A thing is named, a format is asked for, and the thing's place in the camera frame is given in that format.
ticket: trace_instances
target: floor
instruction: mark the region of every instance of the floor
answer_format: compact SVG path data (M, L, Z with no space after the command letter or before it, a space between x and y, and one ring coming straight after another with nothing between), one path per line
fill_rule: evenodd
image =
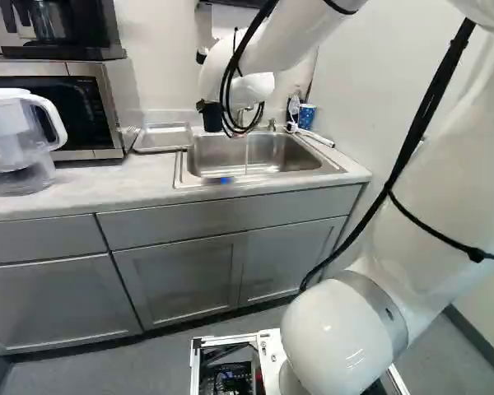
M18 364L1 395L188 395L192 337L275 328L284 310L270 309L137 345ZM434 322L397 366L412 395L494 394L494 371L445 317Z

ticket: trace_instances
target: cabinet door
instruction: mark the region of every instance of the cabinet door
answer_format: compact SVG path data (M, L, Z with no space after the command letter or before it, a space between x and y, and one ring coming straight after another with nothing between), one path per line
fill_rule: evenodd
M326 258L346 217L247 232L240 304L291 295L304 275Z
M0 354L139 331L107 254L0 266Z
M114 253L145 328L237 305L241 238L197 239Z

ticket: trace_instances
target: coffee maker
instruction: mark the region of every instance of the coffee maker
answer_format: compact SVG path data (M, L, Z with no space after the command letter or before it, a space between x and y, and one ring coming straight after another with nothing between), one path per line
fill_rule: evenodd
M8 33L25 39L21 32L32 26L22 46L2 46L6 58L126 58L113 0L0 0L0 8Z

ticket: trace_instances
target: gray countertop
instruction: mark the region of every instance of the gray countertop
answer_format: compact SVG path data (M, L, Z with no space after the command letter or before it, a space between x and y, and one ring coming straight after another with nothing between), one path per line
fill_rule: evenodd
M59 168L55 184L44 191L20 197L0 197L0 221L201 202L369 181L371 173L341 152L313 140L305 140L341 165L347 173L326 174L315 179L297 177L272 179L256 184L175 189L175 153L144 156L132 154L118 164L93 163Z

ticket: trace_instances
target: sink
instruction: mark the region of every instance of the sink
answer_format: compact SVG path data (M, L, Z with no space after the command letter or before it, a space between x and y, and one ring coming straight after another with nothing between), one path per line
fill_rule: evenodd
M187 166L196 177L313 170L322 166L305 147L283 133L254 133L245 138L204 135L194 138Z
M283 177L346 173L302 139L284 132L193 136L176 156L175 188L237 184Z

